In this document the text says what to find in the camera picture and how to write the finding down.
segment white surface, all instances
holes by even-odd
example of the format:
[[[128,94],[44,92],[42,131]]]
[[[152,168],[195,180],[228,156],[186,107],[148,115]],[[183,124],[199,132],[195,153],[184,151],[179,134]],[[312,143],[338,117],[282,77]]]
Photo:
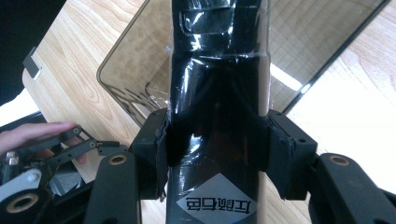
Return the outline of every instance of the white surface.
[[[23,89],[13,101],[0,106],[0,127],[39,111],[35,101]]]
[[[364,73],[329,69],[289,117],[318,142],[320,152],[356,161],[382,189],[396,193],[396,100]]]
[[[287,87],[291,88],[294,91],[299,90],[303,84],[297,81],[294,77],[291,77],[289,74],[282,71],[282,69],[276,67],[273,63],[271,63],[271,76],[282,82]]]

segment screw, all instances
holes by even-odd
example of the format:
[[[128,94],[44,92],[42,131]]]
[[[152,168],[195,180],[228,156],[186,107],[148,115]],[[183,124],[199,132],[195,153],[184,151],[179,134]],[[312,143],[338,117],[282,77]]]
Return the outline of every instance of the screw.
[[[18,165],[20,163],[20,158],[11,157],[9,158],[8,165]]]
[[[7,152],[6,158],[10,159],[10,158],[14,158],[15,157],[15,151],[9,151]]]
[[[343,166],[349,165],[349,161],[343,157],[340,157],[340,156],[331,156],[330,160],[337,165],[343,165]]]
[[[37,181],[40,178],[40,174],[38,173],[32,173],[30,175],[27,176],[27,181],[32,183]]]
[[[120,155],[115,155],[113,157],[111,157],[108,160],[108,163],[112,164],[112,165],[120,165],[123,164],[124,162],[126,162],[127,158],[126,156],[120,154]]]

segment metal bracket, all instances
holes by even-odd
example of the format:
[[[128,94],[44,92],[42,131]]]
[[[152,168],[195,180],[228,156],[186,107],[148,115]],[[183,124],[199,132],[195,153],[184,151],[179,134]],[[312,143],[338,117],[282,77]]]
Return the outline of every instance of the metal bracket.
[[[152,112],[131,144],[130,151],[136,157],[139,197],[143,200],[156,200],[164,195],[168,166],[165,140],[166,108]]]
[[[316,157],[318,143],[284,114],[269,111],[268,166],[265,172],[280,198],[304,200],[307,167]]]
[[[26,56],[26,58],[23,60],[23,65],[29,72],[30,76],[34,79],[37,80],[38,77],[41,75],[41,69],[39,68],[36,64],[35,61],[33,60],[32,56],[35,53],[36,47],[32,48],[32,50],[29,52],[29,54]]]
[[[14,193],[25,189],[36,189],[40,183],[41,172],[38,169],[30,169],[25,173],[11,179],[0,187],[0,202]]]
[[[61,143],[65,143],[71,139],[74,139],[73,141],[78,143],[71,147],[61,145]],[[52,157],[44,160],[31,159],[32,154],[48,148],[50,148],[54,153]],[[72,130],[44,139],[34,145],[17,148],[15,151],[17,153],[16,157],[19,159],[19,163],[15,165],[5,164],[7,169],[5,168],[3,171],[2,183],[5,184],[12,178],[20,175],[20,170],[22,170],[22,168],[37,168],[41,171],[41,184],[46,185],[52,179],[58,166],[96,148],[99,155],[102,156],[125,152],[128,150],[127,146],[120,145],[119,142],[96,141],[96,139],[90,136],[80,125],[76,125]]]

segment human hand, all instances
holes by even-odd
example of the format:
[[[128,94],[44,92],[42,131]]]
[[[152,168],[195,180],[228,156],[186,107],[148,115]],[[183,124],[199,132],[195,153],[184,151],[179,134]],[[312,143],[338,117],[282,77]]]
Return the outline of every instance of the human hand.
[[[76,123],[74,122],[22,124],[16,129],[0,133],[0,155],[17,147],[29,146],[37,141],[63,133],[75,126]],[[49,151],[45,151],[44,153],[45,155],[42,156],[50,156]],[[85,164],[87,162],[87,156],[79,156],[76,160],[78,163]]]

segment wooden table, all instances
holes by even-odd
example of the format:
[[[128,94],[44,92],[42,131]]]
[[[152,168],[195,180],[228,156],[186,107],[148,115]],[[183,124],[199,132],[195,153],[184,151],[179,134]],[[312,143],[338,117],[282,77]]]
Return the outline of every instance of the wooden table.
[[[36,64],[42,69],[40,77],[33,80],[26,71],[22,76],[26,89],[35,99],[47,121],[73,120],[98,140],[117,140],[127,146],[131,144],[139,128],[99,85],[96,72],[142,3],[143,0],[110,3],[99,0],[69,0],[65,3],[33,55]],[[354,85],[358,83],[359,87],[375,90],[375,96],[387,102],[389,118],[394,118],[395,15],[396,1],[392,1],[333,64],[317,85],[330,88],[334,94],[339,90],[338,86],[342,83],[340,81],[348,79]],[[342,74],[347,75],[337,77],[336,74],[341,74],[341,71]],[[357,75],[363,75],[364,79],[358,78]],[[316,88],[317,85],[290,111],[289,116],[319,140],[320,149],[325,151],[326,146],[323,146],[321,141],[325,141],[324,139],[328,137],[326,133],[312,128],[319,127],[320,124],[313,125],[313,121],[310,121],[314,116],[313,112],[307,111],[312,111],[311,105],[336,108],[339,106],[339,101],[326,98],[327,101],[323,102],[323,99],[315,97],[305,100],[309,98],[311,92],[313,96],[318,96],[321,92],[322,96],[327,95],[332,98],[331,93],[320,91],[323,88]],[[359,95],[351,97],[350,101],[360,99],[363,105],[366,104]],[[378,106],[374,104],[375,99],[370,100],[370,105]],[[320,122],[329,116],[331,115],[325,114],[318,117],[317,121]],[[91,152],[87,165],[77,164],[86,181],[94,179],[100,160],[94,154],[95,152]],[[278,199],[276,190],[271,184],[267,189],[266,206],[269,223],[310,222],[306,202],[283,202]],[[144,201],[142,208],[144,223],[164,223],[164,203]]]

